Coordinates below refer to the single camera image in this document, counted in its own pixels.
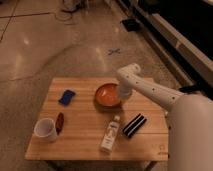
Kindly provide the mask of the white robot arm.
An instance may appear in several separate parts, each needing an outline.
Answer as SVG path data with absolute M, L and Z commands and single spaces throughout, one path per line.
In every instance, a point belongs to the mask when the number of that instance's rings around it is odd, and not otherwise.
M 140 72 L 136 63 L 118 69 L 118 94 L 125 100 L 136 90 L 168 112 L 168 171 L 213 171 L 213 100 L 146 81 Z

